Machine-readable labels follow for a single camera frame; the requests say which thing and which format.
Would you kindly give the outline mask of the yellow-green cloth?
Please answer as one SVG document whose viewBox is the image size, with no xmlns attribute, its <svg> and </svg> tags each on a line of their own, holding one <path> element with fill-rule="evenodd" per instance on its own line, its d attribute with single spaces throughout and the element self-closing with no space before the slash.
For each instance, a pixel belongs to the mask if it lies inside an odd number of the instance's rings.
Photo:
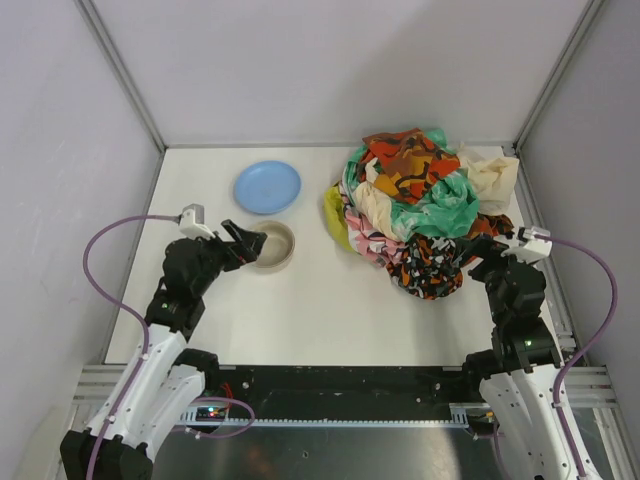
<svg viewBox="0 0 640 480">
<path fill-rule="evenodd" d="M 343 206 L 338 185 L 333 185 L 327 189 L 324 194 L 323 209 L 329 234 L 345 251 L 353 252 L 353 248 L 349 243 Z"/>
</svg>

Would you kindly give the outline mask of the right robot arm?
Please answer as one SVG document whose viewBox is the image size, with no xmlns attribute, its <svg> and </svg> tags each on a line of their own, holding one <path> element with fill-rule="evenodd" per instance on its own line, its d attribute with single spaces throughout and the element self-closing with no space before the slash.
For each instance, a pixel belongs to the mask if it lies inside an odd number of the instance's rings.
<svg viewBox="0 0 640 480">
<path fill-rule="evenodd" d="M 454 263 L 477 258 L 469 275 L 483 284 L 493 330 L 488 350 L 463 369 L 497 418 L 514 479 L 596 479 L 562 378 L 563 359 L 541 316 L 549 256 L 547 231 L 522 227 L 501 242 L 482 234 L 457 247 Z"/>
</svg>

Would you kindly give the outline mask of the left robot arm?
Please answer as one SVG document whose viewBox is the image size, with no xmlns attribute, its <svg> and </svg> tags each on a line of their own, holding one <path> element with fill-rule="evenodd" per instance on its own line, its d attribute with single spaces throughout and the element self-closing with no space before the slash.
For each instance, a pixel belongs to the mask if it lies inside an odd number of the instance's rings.
<svg viewBox="0 0 640 480">
<path fill-rule="evenodd" d="M 173 217 L 182 234 L 167 245 L 163 274 L 122 376 L 82 431 L 68 431 L 60 445 L 70 479 L 149 479 L 157 453 L 180 416 L 198 397 L 221 384 L 215 354 L 187 343 L 201 319 L 204 294 L 223 272 L 255 262 L 267 236 L 230 220 L 224 241 L 189 207 Z"/>
</svg>

